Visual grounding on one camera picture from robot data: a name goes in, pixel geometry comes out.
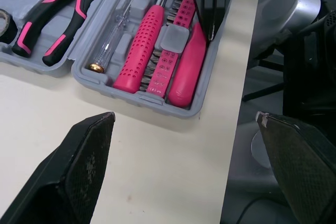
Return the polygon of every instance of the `pink tool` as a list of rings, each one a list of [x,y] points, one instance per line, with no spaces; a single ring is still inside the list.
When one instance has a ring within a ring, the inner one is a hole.
[[[113,87],[128,93],[136,93],[142,76],[152,55],[164,19],[164,5],[167,0],[157,0],[142,19],[133,40],[126,62]]]
[[[176,71],[168,100],[176,107],[185,108],[192,102],[206,53],[206,39],[200,23],[193,28]]]
[[[194,0],[183,0],[174,20],[174,24],[190,27],[196,12]],[[147,88],[147,93],[165,97],[167,88],[172,78],[179,55],[169,51],[162,51],[152,80]]]

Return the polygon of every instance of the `screwdriver bit set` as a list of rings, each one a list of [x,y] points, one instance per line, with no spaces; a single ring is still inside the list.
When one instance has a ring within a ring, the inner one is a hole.
[[[178,118],[203,106],[222,29],[206,42],[194,0],[0,0],[0,8],[19,30],[0,43],[0,62],[53,77],[71,71],[89,89]]]

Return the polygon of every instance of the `black pliers handle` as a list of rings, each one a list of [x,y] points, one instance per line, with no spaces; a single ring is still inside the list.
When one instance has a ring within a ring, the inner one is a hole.
[[[21,34],[12,51],[23,57],[30,57],[42,29],[62,8],[73,0],[44,0],[28,15]],[[77,30],[87,18],[87,11],[94,0],[77,0],[74,15],[65,32],[56,40],[43,57],[48,66],[58,63],[70,46]]]

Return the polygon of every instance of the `table surface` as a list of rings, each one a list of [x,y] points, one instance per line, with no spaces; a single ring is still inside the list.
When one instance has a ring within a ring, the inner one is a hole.
[[[218,224],[258,0],[232,0],[204,107],[180,120],[104,97],[69,75],[0,63],[0,216],[83,119],[116,123],[92,224]]]

